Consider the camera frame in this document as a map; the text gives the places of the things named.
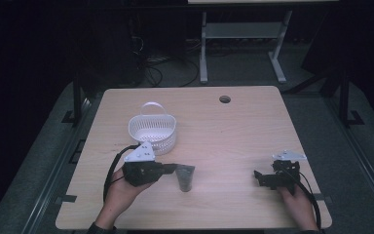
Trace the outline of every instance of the floor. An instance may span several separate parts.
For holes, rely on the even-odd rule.
[[[300,68],[309,44],[286,43],[279,60],[288,81],[279,84],[267,56],[274,44],[275,41],[237,41],[209,48],[206,85],[277,86],[284,91],[313,76]],[[152,60],[165,57],[157,53]],[[185,58],[171,59],[147,69],[146,78],[137,88],[201,86],[197,78],[198,51],[189,51]],[[162,82],[157,84],[160,74]],[[318,93],[321,85],[322,82],[317,82],[299,94],[282,97],[333,218],[332,226],[325,231],[374,233],[374,111],[361,90],[351,84],[349,109],[357,111],[364,125],[346,128],[337,117],[338,93],[335,97],[322,97]],[[55,220],[102,91],[85,99],[83,118],[74,128],[71,123],[62,123],[65,113],[73,109],[72,97],[70,84],[59,96],[1,202],[0,233],[86,232],[59,230]],[[280,234],[295,230],[265,232]]]

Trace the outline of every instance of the grommet hole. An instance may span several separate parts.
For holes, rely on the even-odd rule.
[[[232,99],[228,96],[222,96],[219,98],[221,103],[229,103]]]

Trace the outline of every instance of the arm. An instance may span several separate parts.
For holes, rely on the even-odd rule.
[[[96,229],[96,227],[104,230],[112,230],[115,219],[130,207],[138,194],[152,185],[152,183],[138,187],[130,185],[123,178],[122,169],[114,173],[113,181],[116,179],[118,180],[113,182],[109,187],[104,206],[90,230]]]
[[[294,188],[294,195],[291,195],[287,188],[278,187],[287,210],[302,232],[308,230],[318,232],[311,202],[299,186],[295,185]]]

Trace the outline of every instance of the white basket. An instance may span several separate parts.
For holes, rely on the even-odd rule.
[[[161,107],[163,114],[146,115],[143,109],[146,106]],[[162,105],[157,102],[147,102],[141,106],[140,114],[134,116],[129,122],[129,133],[132,138],[142,143],[149,141],[156,155],[169,153],[175,145],[175,118],[168,115]]]

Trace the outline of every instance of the hand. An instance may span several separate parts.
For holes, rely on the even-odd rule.
[[[278,187],[278,192],[301,231],[318,231],[312,203],[298,185],[294,185],[294,195],[285,187]]]
[[[112,176],[112,181],[118,180],[109,187],[104,206],[95,221],[95,225],[102,229],[111,230],[115,219],[130,207],[138,194],[153,184],[148,183],[134,187],[123,176],[122,169],[115,172]]]

